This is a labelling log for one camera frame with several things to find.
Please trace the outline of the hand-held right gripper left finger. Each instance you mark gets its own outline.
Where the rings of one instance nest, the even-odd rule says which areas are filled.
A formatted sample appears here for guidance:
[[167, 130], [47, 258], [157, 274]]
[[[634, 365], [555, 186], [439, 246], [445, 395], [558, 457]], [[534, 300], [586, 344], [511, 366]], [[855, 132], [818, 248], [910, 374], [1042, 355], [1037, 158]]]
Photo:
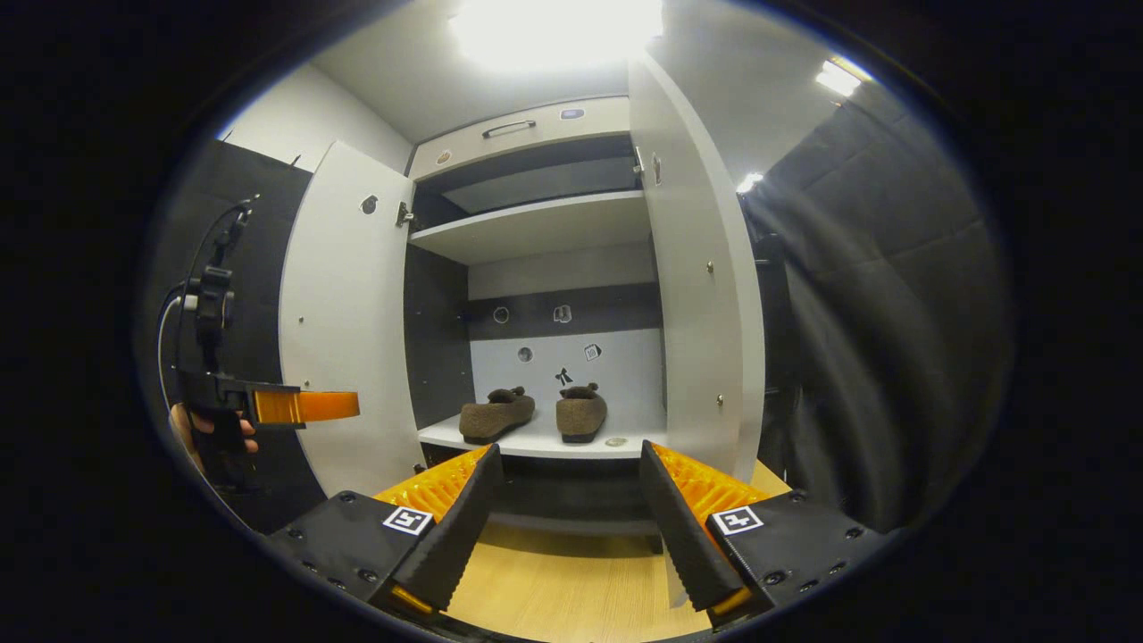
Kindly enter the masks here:
[[267, 537], [294, 565], [371, 606], [449, 609], [504, 471], [498, 444], [451, 457], [374, 496], [342, 491]]

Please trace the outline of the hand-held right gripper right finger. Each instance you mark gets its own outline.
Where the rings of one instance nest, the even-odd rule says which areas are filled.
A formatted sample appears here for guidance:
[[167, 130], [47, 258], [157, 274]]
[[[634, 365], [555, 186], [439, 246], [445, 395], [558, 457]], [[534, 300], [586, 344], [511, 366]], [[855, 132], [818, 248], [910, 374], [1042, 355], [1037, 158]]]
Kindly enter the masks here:
[[764, 492], [654, 442], [641, 447], [639, 484], [692, 606], [714, 626], [815, 596], [885, 546], [804, 491]]

